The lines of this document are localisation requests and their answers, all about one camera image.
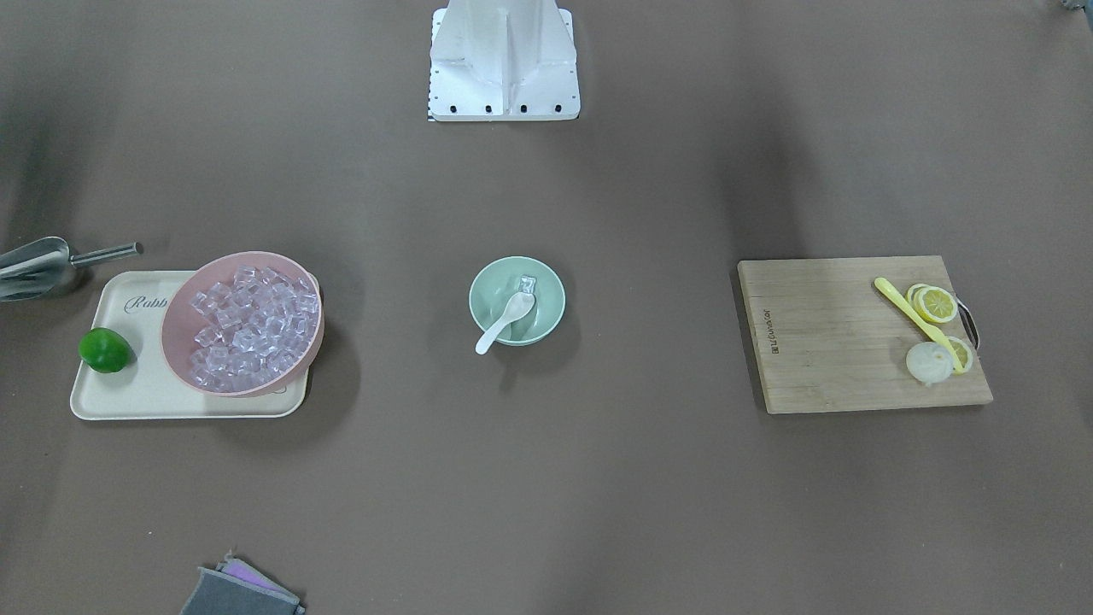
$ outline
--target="light green bowl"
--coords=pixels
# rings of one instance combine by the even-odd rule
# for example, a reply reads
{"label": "light green bowl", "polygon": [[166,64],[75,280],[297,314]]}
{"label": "light green bowl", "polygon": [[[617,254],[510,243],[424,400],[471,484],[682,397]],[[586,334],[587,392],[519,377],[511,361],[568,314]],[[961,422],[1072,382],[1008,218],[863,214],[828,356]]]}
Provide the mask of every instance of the light green bowl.
{"label": "light green bowl", "polygon": [[497,322],[508,297],[517,292],[520,275],[536,277],[536,304],[531,312],[506,327],[497,342],[506,346],[527,346],[554,331],[565,312],[565,287],[557,273],[527,256],[506,256],[485,265],[471,282],[471,317],[483,332]]}

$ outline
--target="bowl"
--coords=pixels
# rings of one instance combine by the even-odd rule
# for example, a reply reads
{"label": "bowl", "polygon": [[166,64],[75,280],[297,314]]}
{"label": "bowl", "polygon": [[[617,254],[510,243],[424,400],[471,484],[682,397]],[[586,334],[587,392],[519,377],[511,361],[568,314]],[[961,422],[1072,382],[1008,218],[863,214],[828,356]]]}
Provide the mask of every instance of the bowl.
{"label": "bowl", "polygon": [[536,304],[531,312],[506,327],[497,342],[505,346],[528,346],[546,338],[565,312],[565,287],[557,273],[528,256],[506,256],[486,264],[471,282],[470,309],[474,323],[483,332],[497,322],[508,297],[517,292],[520,275],[536,277]]}
{"label": "bowl", "polygon": [[271,251],[240,251],[238,253],[230,253],[195,271],[167,303],[167,309],[163,315],[163,329],[160,335],[163,342],[163,357],[166,359],[167,366],[171,367],[171,371],[184,385],[205,395],[215,395],[218,398],[256,398],[272,393],[303,376],[312,365],[312,362],[315,360],[315,355],[319,352],[319,345],[322,343],[325,322],[322,316],[322,293],[319,292],[319,309],[316,314],[319,322],[315,329],[315,333],[308,340],[307,348],[302,354],[299,360],[281,376],[254,389],[225,393],[207,391],[191,382],[189,378],[191,369],[190,355],[200,348],[200,345],[193,341],[193,336],[209,323],[190,305],[190,298],[197,292],[208,289],[218,281],[231,285],[235,270],[240,264],[249,264],[258,269],[271,267],[290,279],[307,279],[315,284],[316,289],[319,287],[315,275],[307,272],[299,263],[291,258]]}

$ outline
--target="yellow spoon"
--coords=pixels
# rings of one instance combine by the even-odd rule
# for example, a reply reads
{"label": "yellow spoon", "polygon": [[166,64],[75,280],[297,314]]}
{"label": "yellow spoon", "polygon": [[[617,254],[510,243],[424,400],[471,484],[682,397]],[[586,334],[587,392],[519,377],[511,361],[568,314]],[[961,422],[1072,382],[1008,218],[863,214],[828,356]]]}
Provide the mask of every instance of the yellow spoon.
{"label": "yellow spoon", "polygon": [[967,366],[960,363],[960,359],[956,357],[956,351],[953,348],[952,343],[949,342],[949,339],[945,338],[945,334],[941,333],[941,330],[938,328],[924,321],[922,318],[915,312],[910,303],[907,303],[907,299],[900,294],[900,291],[892,285],[892,282],[888,281],[888,277],[877,277],[873,280],[873,285],[877,286],[877,289],[881,291],[881,294],[886,296],[889,300],[898,307],[900,311],[910,319],[910,322],[918,326],[918,329],[922,330],[922,333],[925,333],[927,338],[929,338],[932,342],[940,344],[945,351],[949,352],[949,355],[953,358],[953,374],[961,375],[967,371]]}

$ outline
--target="wooden cutting board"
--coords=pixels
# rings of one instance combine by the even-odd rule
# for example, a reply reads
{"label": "wooden cutting board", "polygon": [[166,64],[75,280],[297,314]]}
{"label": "wooden cutting board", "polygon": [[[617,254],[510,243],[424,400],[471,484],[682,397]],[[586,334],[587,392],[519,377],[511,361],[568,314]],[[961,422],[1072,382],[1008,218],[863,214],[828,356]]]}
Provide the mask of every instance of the wooden cutting board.
{"label": "wooden cutting board", "polygon": [[[875,287],[916,282],[952,291],[940,256],[741,260],[740,287],[769,414],[967,406],[994,401],[978,357],[927,388],[907,351],[926,335]],[[939,326],[968,342],[961,320]]]}

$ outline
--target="pink bowl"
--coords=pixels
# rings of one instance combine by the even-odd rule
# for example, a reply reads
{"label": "pink bowl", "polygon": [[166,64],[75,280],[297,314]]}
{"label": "pink bowl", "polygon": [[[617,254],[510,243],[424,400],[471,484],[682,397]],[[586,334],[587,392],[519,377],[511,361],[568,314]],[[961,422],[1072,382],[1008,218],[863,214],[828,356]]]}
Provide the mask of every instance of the pink bowl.
{"label": "pink bowl", "polygon": [[298,277],[309,279],[315,282],[316,289],[319,287],[315,276],[308,273],[295,260],[280,253],[273,253],[272,251],[240,251],[238,253],[230,253],[195,271],[190,275],[190,279],[186,280],[186,283],[171,297],[171,301],[167,303],[167,310],[163,315],[161,341],[163,342],[163,357],[167,360],[171,371],[187,387],[205,395],[215,395],[218,398],[256,398],[272,393],[303,376],[308,366],[312,365],[312,362],[315,360],[315,355],[319,352],[319,345],[322,343],[325,319],[322,317],[322,293],[319,292],[319,311],[317,315],[319,326],[315,330],[315,336],[308,342],[307,352],[304,353],[304,356],[299,358],[299,362],[292,369],[261,387],[234,393],[213,393],[190,382],[190,355],[200,348],[198,343],[193,341],[193,336],[208,324],[201,318],[201,315],[198,315],[193,310],[193,307],[190,305],[190,298],[198,291],[204,291],[218,281],[231,284],[235,269],[239,264],[250,264],[259,269],[271,267],[293,280]]}

